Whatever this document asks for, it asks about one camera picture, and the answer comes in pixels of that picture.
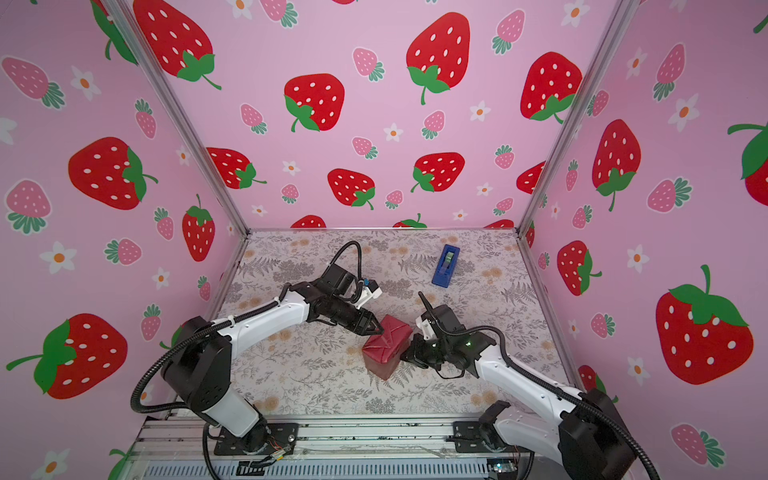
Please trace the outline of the dark red wrapping paper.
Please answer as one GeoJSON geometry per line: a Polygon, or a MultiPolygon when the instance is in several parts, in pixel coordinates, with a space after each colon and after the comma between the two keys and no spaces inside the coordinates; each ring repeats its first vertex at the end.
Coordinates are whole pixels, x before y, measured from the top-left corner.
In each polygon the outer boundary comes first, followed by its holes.
{"type": "Polygon", "coordinates": [[[371,336],[362,348],[366,369],[381,380],[388,380],[410,346],[413,328],[398,318],[386,315],[381,320],[383,333],[371,336]]]}

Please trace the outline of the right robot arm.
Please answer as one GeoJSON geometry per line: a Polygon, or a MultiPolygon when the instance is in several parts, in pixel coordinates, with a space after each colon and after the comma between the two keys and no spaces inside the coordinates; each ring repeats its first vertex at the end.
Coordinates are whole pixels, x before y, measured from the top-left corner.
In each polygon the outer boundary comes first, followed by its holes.
{"type": "Polygon", "coordinates": [[[474,433],[458,436],[459,441],[494,452],[519,448],[538,454],[560,464],[572,479],[622,479],[638,460],[610,398],[556,382],[514,360],[498,328],[467,328],[446,305],[427,308],[415,326],[402,360],[435,371],[450,364],[526,408],[497,401],[477,420],[474,433]]]}

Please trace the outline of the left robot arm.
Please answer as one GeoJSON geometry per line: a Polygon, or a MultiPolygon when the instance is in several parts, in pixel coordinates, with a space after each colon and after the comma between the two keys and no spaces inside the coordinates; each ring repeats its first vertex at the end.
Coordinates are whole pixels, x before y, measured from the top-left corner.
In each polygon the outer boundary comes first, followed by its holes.
{"type": "Polygon", "coordinates": [[[257,453],[269,443],[269,424],[231,386],[233,361],[268,337],[304,323],[340,326],[361,337],[379,335],[383,328],[364,305],[381,294],[376,281],[330,265],[319,278],[288,283],[271,302],[244,314],[213,321],[195,317],[142,375],[131,394],[131,409],[150,414],[186,408],[219,427],[237,448],[257,453]]]}

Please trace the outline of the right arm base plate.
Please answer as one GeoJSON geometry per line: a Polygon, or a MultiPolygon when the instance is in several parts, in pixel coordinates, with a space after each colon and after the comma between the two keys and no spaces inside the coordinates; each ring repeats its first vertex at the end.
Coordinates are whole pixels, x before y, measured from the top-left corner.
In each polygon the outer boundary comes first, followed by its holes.
{"type": "Polygon", "coordinates": [[[459,453],[530,453],[529,449],[505,443],[489,423],[455,421],[446,442],[459,453]]]}

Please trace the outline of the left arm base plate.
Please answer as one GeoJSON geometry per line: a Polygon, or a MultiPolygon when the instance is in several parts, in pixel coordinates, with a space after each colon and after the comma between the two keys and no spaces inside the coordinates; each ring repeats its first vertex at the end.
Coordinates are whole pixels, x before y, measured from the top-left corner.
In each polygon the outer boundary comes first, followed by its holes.
{"type": "Polygon", "coordinates": [[[237,437],[222,427],[216,438],[214,454],[217,456],[246,455],[256,458],[291,455],[299,434],[298,423],[260,422],[245,434],[237,437]]]}

